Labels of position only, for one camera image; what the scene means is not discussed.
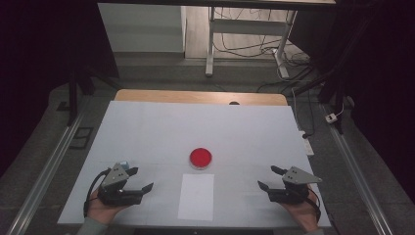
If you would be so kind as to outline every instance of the hand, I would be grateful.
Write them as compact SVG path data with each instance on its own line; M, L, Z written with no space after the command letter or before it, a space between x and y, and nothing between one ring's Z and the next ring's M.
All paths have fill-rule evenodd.
M308 198L314 203L317 201L317 197L313 193L309 193ZM296 223L304 232L308 233L318 229L315 209L309 203L303 202L296 205L280 205L290 213L291 217L296 221Z
M110 224L113 221L116 214L130 206L122 206L122 207L115 207L115 206L106 206L104 205L101 200L98 198L98 189L96 189L91 196L89 197L91 200L89 202L89 209L88 209L88 217L97 220L103 224Z

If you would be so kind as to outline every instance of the wooden edge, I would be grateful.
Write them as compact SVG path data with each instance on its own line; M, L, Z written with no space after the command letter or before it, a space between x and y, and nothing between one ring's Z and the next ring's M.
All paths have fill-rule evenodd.
M287 99L281 94L132 90L122 89L115 95L116 101L141 101L161 103L223 104L237 102L240 105L287 106Z

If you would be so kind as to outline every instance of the cable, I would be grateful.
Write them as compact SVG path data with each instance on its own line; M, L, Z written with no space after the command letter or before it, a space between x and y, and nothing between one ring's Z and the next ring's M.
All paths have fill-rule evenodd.
M299 120L300 129L305 132L304 135L302 136L303 139L305 139L309 136L312 136L315 133L314 113L313 113L312 107L311 107L311 99L310 99L310 91L309 90L308 90L307 97L308 97L308 107L309 107L310 112L311 112L311 126L312 127L311 127L311 133L306 133L304 126L301 124L301 121Z
M295 194L296 196L298 196L299 198L305 200L308 204L310 204L314 209L315 209L315 216L317 217L317 222L320 220L320 216L321 216L321 210L320 210L320 199L318 198L318 196L314 193L314 191L312 191L311 189L308 188L308 190L310 190L311 192L314 193L314 195L317 197L318 203L319 205L317 206L311 199L309 198L305 198L302 195L300 195L298 192L292 190L292 189L287 189L288 191L290 191L290 193Z
M305 70L307 70L307 69L311 69L310 71L308 71L306 74L304 74L304 75L301 75L303 72L305 72ZM293 76L292 78L290 78L290 79L282 79L283 81L285 81L285 82L292 82L291 84L289 84L289 85L287 85L283 90L281 90L280 91L280 93L282 93L283 91L285 91L290 85L292 85L292 84L296 84L296 83L298 83L298 82L300 82L301 80L303 80L307 75L309 75L312 71L314 70L314 68L312 68L312 67L307 67L307 68L304 68L302 71L300 71L299 73L297 73L295 76ZM279 85L279 84L281 84L281 81L276 81L276 82L270 82L270 83L265 83L265 84L263 84L263 85L260 85L257 89L256 89L256 91L255 91L255 93L259 93L259 91L263 88L263 87L265 87L265 86L272 86L272 85Z
M218 49L218 48L216 47L216 45L214 44L214 42L213 42L213 47L214 47L214 48L215 48L218 52L229 53L229 54L232 54L232 55L236 55L236 56L240 56L240 57L245 57L245 58L252 58L252 57L262 56L263 54L265 54L265 52L267 52L267 51L269 51L269 50L273 49L273 48L267 48L266 50L263 50L261 53L256 54L256 55L241 55L241 54L238 54L238 53L235 53L235 52L231 52L231 51L223 51L223 50L220 50L220 49Z
M296 102L296 93L294 92L294 87L291 88L291 90L293 91L293 97L294 97L294 117L296 118L297 129L300 130L299 119L297 118L297 102Z
M216 12L216 10L214 10L214 12L217 13L221 18L225 18L225 19L228 19L228 20L232 20L231 18L228 18L228 17L223 16L222 14Z
M111 171L110 168L102 171L101 173L99 173L97 175L97 177L95 177L94 181L92 181L92 184L91 184L91 186L89 187L89 190L88 190L88 194L86 195L85 203L83 203L83 216L84 217L86 217L86 215L88 215L89 202L95 200L95 199L92 199L92 200L89 199L89 197L91 196L91 193L92 193L92 189L94 188L94 186L97 183L98 179L100 179L101 176L103 176L103 175L109 174L110 171Z
M341 115L344 109L345 109L345 103L342 103L342 110L338 114L336 114L336 117Z
M263 45L267 45L267 44L271 44L271 43L274 43L274 42L281 41L281 39L277 39L277 40L274 40L274 41L269 41L269 42L265 42L265 43L261 43L261 44L255 44L255 45L253 45L253 46L237 47L237 48L228 48L228 47L226 47L226 45L225 45L225 43L224 43L223 33L221 33L221 34L222 34L222 44L223 44L223 47L224 47L226 50L228 50L228 51L236 51L236 50L250 49L250 48L253 48L253 47L263 46Z
M290 87L291 85L295 85L295 84L297 84L298 82L300 82L301 80L303 80L306 76L308 76L312 71L314 70L314 68L311 68L311 70L310 71L308 71L307 73L305 73L305 74L302 74L299 78L298 78L298 80L296 80L296 81L293 81L292 83L290 83L290 84L288 84L284 89L282 89L281 91L280 91L280 93L281 94L283 94L283 92L288 88L288 87Z

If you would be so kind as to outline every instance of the wire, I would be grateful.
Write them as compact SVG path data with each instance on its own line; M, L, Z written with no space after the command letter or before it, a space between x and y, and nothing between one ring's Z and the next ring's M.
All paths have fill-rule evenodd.
M231 18L228 18L226 16L223 16L221 13L216 12L216 10L214 10L214 12L217 13L221 18L225 18L225 19L228 19L228 20L232 20Z
M304 133L304 135L302 136L302 138L306 138L306 137L312 136L315 133L314 113L313 113L312 107L311 107L310 90L308 90L308 93L307 94L308 94L307 95L307 97L308 97L308 107L309 107L310 112L311 112L311 126L312 127L311 127L311 133ZM301 124L300 119L299 119L299 125L300 125L301 130L303 130L305 132L305 128Z
M291 90L293 91L293 97L294 97L294 117L296 118L297 128L300 130L299 119L297 118L297 102L296 102L296 93L294 92L294 87L291 88Z
M311 193L313 193L314 194L314 196L317 198L317 203L318 203L318 208L320 208L320 198L317 196L317 194L312 190L312 189L310 189L310 188L308 188L308 191L310 191Z
M224 51L224 50L220 50L220 49L218 49L217 47L216 47L216 45L214 44L214 42L213 42L213 47L218 51L218 52L224 52L224 53L229 53L229 54L232 54L232 55L236 55L236 56L240 56L240 57L245 57L245 58L252 58L252 57L258 57L258 56L262 56L262 55L264 55L265 54L265 52L267 52L267 51L269 51L269 50L271 50L271 49L273 49L273 48L266 48L266 49L264 49L264 50L262 50L261 51L261 53L259 53L259 54L256 54L256 55L241 55L241 54L238 54L238 53L235 53L235 52L231 52L231 51Z
M83 216L84 217L86 217L86 215L88 214L89 202L92 201L92 200L89 200L89 197L92 193L92 189L94 188L94 185L97 183L98 179L101 178L101 176L109 174L110 171L111 171L110 168L108 168L104 171L101 171L101 173L99 173L97 175L97 177L95 177L94 181L92 181L92 184L91 184L91 186L89 187L89 190L88 190L88 194L86 195L85 203L83 203Z
M312 71L314 70L313 67L311 67L311 70L309 70L308 72L306 72L305 74L302 74L299 78L297 78L297 80L292 81L292 83L288 84L286 87L284 87L284 89L282 89L280 91L281 94L283 94L283 92L290 86L295 85L297 83L299 83L300 81L302 81L306 76L308 76Z
M305 54L305 53L303 53L303 52L298 52L298 53L296 53L296 54L292 55L292 56L291 56L291 59L288 59L288 58L287 58L287 53L286 53L286 52L284 52L284 53L283 53L283 55L284 55L284 57L285 57L284 62L286 62L287 64L289 64L289 65L290 65L290 66L292 66L292 67L309 66L309 65L310 65L309 60L298 60L298 61L301 61L301 62L304 62L304 63L299 63L298 61L293 60L293 57L294 57L295 55L300 55L300 54Z
M342 110L338 114L336 114L336 117L341 115L344 109L345 109L345 103L342 103Z
M245 8L243 8L242 10L241 10L241 12L239 13L239 15L238 15L238 17L236 17L235 18L235 20L237 20L238 18L239 18L239 16L241 16L241 14L242 14L242 12L245 10Z
M252 45L252 46L237 47L237 48L228 48L228 47L226 47L226 45L225 45L225 43L224 43L223 33L221 33L221 34L222 34L222 44L223 44L223 47L224 47L226 50L228 50L228 51L236 51L236 50L250 49L250 48L253 48L253 47L258 47L258 46L268 45L268 44L271 44L271 43L274 43L274 42L281 41L281 39L277 39L277 40L273 40L273 41L269 41L269 42L265 42L265 43L261 43L261 44L255 44L255 45Z

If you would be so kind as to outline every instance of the white table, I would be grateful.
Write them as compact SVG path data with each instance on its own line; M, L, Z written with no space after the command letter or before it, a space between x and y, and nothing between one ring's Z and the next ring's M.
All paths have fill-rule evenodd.
M284 188L271 165L312 173L288 106L229 106L113 101L104 116L59 223L83 222L82 205L93 178L115 162L139 166L124 189L154 182L141 205L114 223L140 227L277 228L297 226L269 202L257 181ZM189 165L192 150L213 156L205 170ZM214 174L212 221L179 219L183 174ZM313 185L317 194L318 188ZM320 226L330 226L322 206Z

